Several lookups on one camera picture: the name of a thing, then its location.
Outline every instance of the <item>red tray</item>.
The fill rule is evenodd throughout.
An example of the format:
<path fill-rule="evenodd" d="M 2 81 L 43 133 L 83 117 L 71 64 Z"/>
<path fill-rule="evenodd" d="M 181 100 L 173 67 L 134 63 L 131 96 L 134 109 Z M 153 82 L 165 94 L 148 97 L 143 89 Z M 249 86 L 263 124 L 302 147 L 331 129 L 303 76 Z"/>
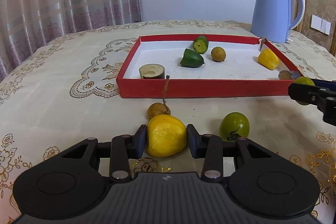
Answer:
<path fill-rule="evenodd" d="M 271 71 L 261 66 L 260 64 L 255 64 L 256 53 L 259 53 L 259 38 L 257 37 L 241 37 L 233 35 L 218 35 L 218 34 L 168 34 L 168 35 L 151 35 L 139 37 L 135 42 L 132 50 L 128 54 L 121 70 L 117 76 L 117 84 L 119 86 L 120 95 L 123 98 L 162 98 L 162 90 L 165 84 L 165 79 L 140 79 L 140 75 L 135 76 L 135 71 L 138 70 L 138 67 L 134 66 L 140 59 L 142 52 L 140 49 L 148 49 L 148 47 L 157 47 L 153 48 L 152 53 L 147 52 L 147 57 L 145 58 L 147 63 L 154 63 L 148 58 L 148 53 L 152 54 L 152 59 L 155 60 L 160 57 L 160 53 L 169 53 L 171 56 L 174 56 L 176 52 L 179 53 L 179 57 L 183 56 L 184 48 L 190 48 L 192 41 L 199 35 L 205 35 L 209 39 L 209 49 L 203 55 L 206 65 L 208 64 L 208 71 L 212 77 L 211 72 L 216 70 L 218 66 L 217 74 L 221 74 L 223 71 L 226 71 L 229 68 L 229 64 L 235 64 L 235 68 L 239 68 L 239 60 L 242 60 L 241 70 L 236 70 L 238 72 L 251 69 L 255 67 L 253 71 L 252 78 L 260 74 L 269 74 Z M 209 56 L 209 53 L 213 47 L 221 46 L 226 51 L 231 52 L 231 56 L 234 56 L 236 53 L 239 55 L 245 54 L 247 57 L 244 59 L 235 59 L 227 61 L 230 58 L 230 55 L 227 52 L 226 60 L 221 63 L 216 63 L 210 60 L 207 60 L 206 56 Z M 292 70 L 299 72 L 298 68 L 285 57 L 278 49 L 276 49 L 271 43 L 266 42 L 264 47 L 271 49 L 280 60 L 280 67 L 283 69 Z M 247 97 L 247 96 L 276 96 L 276 95 L 288 95 L 288 86 L 293 82 L 292 80 L 279 80 L 275 77 L 275 74 L 278 74 L 278 71 L 274 71 L 272 79 L 264 80 L 246 80 L 246 79 L 183 79 L 185 72 L 188 74 L 188 78 L 193 77 L 195 68 L 180 68 L 178 66 L 179 60 L 176 60 L 176 65 L 172 65 L 167 68 L 165 65 L 166 74 L 171 75 L 169 80 L 168 90 L 166 92 L 166 98 L 208 98 L 208 97 Z M 197 72 L 197 75 L 203 74 L 206 72 L 204 68 L 200 69 Z M 180 79 L 174 79 L 174 75 L 182 75 Z"/>

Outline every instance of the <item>green fruit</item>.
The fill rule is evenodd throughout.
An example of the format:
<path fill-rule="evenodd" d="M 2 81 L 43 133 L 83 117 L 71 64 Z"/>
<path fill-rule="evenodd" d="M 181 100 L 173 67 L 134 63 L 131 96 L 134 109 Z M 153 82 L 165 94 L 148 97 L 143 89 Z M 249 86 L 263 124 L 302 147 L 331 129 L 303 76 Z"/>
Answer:
<path fill-rule="evenodd" d="M 249 132 L 249 120 L 239 112 L 226 115 L 219 126 L 219 134 L 223 141 L 233 142 L 239 137 L 247 137 Z"/>
<path fill-rule="evenodd" d="M 315 83 L 313 82 L 313 80 L 311 80 L 310 78 L 305 77 L 305 76 L 301 76 L 301 77 L 295 79 L 294 83 L 304 84 L 304 85 L 315 85 Z M 296 102 L 299 103 L 300 105 L 303 105 L 303 106 L 309 105 L 309 104 L 304 103 L 304 102 L 299 102 L 299 101 L 296 101 Z"/>
<path fill-rule="evenodd" d="M 204 59 L 199 53 L 187 48 L 184 50 L 180 64 L 183 67 L 198 68 L 204 64 Z"/>
<path fill-rule="evenodd" d="M 200 54 L 205 53 L 208 49 L 208 46 L 209 40 L 204 35 L 200 35 L 199 37 L 197 37 L 193 43 L 193 48 L 195 52 L 198 52 Z"/>

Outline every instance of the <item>kettle handle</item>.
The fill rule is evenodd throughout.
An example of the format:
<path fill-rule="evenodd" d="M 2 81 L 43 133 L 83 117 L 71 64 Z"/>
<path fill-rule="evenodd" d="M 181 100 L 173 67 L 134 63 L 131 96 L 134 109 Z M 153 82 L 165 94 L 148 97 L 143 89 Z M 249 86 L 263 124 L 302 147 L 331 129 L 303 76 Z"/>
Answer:
<path fill-rule="evenodd" d="M 294 21 L 289 25 L 290 30 L 294 29 L 297 25 L 299 25 L 305 14 L 306 1 L 305 0 L 298 0 L 298 1 L 299 1 L 299 13 L 297 17 L 294 19 Z"/>

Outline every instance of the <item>table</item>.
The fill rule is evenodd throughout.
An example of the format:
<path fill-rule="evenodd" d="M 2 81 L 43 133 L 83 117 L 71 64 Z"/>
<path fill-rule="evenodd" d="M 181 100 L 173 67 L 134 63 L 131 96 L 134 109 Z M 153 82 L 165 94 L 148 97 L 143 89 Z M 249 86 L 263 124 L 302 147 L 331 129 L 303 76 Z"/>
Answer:
<path fill-rule="evenodd" d="M 0 84 L 0 224 L 19 216 L 12 185 L 21 172 L 87 137 L 106 142 L 117 135 L 134 134 L 148 123 L 147 108 L 159 100 L 123 99 L 116 83 L 137 37 L 180 33 L 254 36 L 249 28 L 235 21 L 150 21 L 68 34 L 38 49 Z M 290 39 L 275 46 L 304 75 L 336 79 L 336 58 L 325 48 L 294 31 Z M 97 76 L 89 79 L 89 71 Z M 245 114 L 251 140 L 316 175 L 320 198 L 312 214 L 322 223 L 332 223 L 336 134 L 315 106 L 301 106 L 288 96 L 167 99 L 167 105 L 173 116 L 185 125 L 194 124 L 201 134 L 218 135 L 221 120 L 230 112 Z M 131 170 L 136 171 L 200 172 L 202 164 L 188 149 L 167 158 L 151 159 L 144 154 L 139 162 L 130 160 Z M 102 160 L 100 172 L 107 175 L 108 169 L 108 161 Z"/>

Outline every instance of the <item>yellow vegetable piece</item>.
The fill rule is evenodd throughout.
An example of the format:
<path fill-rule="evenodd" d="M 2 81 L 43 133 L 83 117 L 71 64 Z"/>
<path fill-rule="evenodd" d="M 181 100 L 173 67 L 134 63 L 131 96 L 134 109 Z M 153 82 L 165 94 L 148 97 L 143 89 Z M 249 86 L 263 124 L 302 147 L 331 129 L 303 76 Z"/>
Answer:
<path fill-rule="evenodd" d="M 187 130 L 177 118 L 154 116 L 147 126 L 147 151 L 152 157 L 167 157 L 180 152 L 187 144 Z"/>
<path fill-rule="evenodd" d="M 269 48 L 263 49 L 258 56 L 258 62 L 270 70 L 279 66 L 279 59 Z"/>

